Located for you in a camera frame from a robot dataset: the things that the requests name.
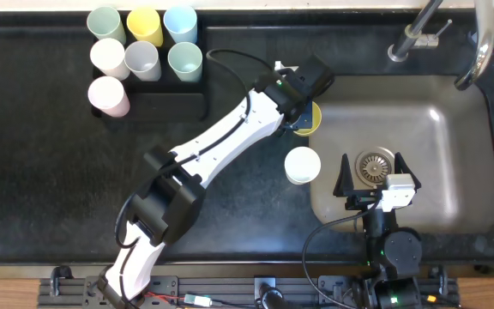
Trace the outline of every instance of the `black countertop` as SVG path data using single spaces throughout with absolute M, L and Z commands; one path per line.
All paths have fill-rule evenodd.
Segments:
M 200 123 L 108 130 L 90 113 L 87 13 L 0 14 L 0 264 L 109 263 L 117 212 L 133 171 L 155 144 L 171 148 L 199 135 L 242 99 L 237 84 L 208 66 L 210 112 Z M 471 12 L 440 13 L 426 32 L 453 26 L 436 50 L 391 62 L 386 50 L 414 12 L 203 12 L 208 48 L 234 48 L 285 65 L 312 52 L 336 75 L 456 75 L 472 61 L 466 33 Z M 222 56 L 253 81 L 249 60 Z M 494 135 L 494 57 L 478 85 L 489 100 Z M 308 185 L 292 185 L 283 160 L 308 139 L 291 132 L 243 152 L 208 187 L 196 224 L 161 262 L 298 261 L 305 238 L 321 223 Z M 427 263 L 494 261 L 494 228 L 486 234 L 424 234 Z M 326 231 L 311 260 L 364 261 L 361 234 Z

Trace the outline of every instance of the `faucet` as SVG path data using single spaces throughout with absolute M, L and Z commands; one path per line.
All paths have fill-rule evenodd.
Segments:
M 405 61 L 411 49 L 436 48 L 439 35 L 451 24 L 451 20 L 436 34 L 422 34 L 423 27 L 436 13 L 443 0 L 430 0 L 420 11 L 411 25 L 407 25 L 396 44 L 388 49 L 390 59 L 395 62 Z M 484 72 L 494 47 L 494 9 L 492 0 L 474 0 L 476 19 L 478 21 L 478 44 L 476 55 L 466 72 L 455 80 L 455 87 L 466 90 Z

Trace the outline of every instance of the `sink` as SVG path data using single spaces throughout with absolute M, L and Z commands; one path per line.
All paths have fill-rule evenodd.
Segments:
M 454 87 L 453 76 L 337 76 L 315 102 L 322 123 L 310 136 L 322 170 L 310 183 L 323 222 L 354 215 L 332 192 L 348 155 L 356 189 L 394 171 L 400 152 L 422 183 L 413 205 L 396 210 L 421 233 L 484 233 L 494 225 L 494 150 L 484 95 Z M 345 232 L 353 222 L 337 225 Z

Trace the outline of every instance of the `sink drain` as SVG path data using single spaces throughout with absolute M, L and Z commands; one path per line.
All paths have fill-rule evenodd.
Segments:
M 380 185 L 386 176 L 392 173 L 394 156 L 381 147 L 370 149 L 359 154 L 356 160 L 358 177 L 369 186 Z

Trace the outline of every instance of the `wooden surface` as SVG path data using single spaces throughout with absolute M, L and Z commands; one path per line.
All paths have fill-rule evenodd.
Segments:
M 494 309 L 494 278 L 459 279 L 462 306 L 466 309 Z M 0 280 L 0 308 L 36 309 L 39 281 Z

